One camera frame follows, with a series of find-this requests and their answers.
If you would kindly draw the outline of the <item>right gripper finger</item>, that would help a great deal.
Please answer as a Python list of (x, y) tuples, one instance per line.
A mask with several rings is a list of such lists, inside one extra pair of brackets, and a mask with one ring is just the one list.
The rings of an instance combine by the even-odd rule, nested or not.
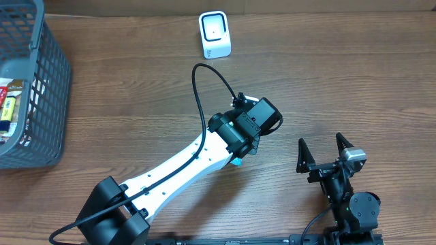
[(298, 140), (298, 160), (296, 166), (296, 172), (303, 174), (311, 171), (311, 168), (315, 166), (315, 160), (303, 138)]
[(337, 148), (338, 148), (338, 152), (340, 155), (345, 154), (346, 150), (349, 149), (353, 149), (354, 145), (351, 144), (344, 136), (342, 133), (338, 132), (336, 135), (336, 143), (337, 143)]

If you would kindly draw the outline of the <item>teal snack packet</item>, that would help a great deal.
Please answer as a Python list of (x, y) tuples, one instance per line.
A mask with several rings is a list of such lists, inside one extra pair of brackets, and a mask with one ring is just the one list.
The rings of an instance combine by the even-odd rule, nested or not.
[(235, 158), (231, 161), (231, 164), (240, 167), (243, 164), (243, 161), (240, 158)]

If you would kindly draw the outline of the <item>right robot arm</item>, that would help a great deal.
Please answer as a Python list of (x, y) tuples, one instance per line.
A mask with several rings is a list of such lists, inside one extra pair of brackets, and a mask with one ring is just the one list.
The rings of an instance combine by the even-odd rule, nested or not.
[[(313, 218), (300, 236), (301, 244), (383, 244), (378, 227), (380, 198), (372, 192), (354, 192), (350, 178), (359, 172), (367, 161), (366, 152), (351, 144), (341, 133), (336, 134), (339, 157), (331, 163), (318, 165), (307, 143), (298, 141), (296, 171), (308, 173), (309, 183), (318, 182), (328, 199), (328, 207)], [(326, 227), (322, 234), (309, 235), (308, 231), (320, 218), (331, 212), (334, 226)]]

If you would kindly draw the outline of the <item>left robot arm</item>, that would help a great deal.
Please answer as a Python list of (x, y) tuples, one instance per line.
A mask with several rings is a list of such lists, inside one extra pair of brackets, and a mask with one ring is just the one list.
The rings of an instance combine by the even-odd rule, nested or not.
[(151, 223), (198, 179), (235, 159), (256, 154), (259, 139), (282, 119), (267, 98), (239, 93), (233, 108), (216, 113), (186, 148), (151, 171), (118, 184), (99, 182), (76, 221), (90, 244), (145, 244)]

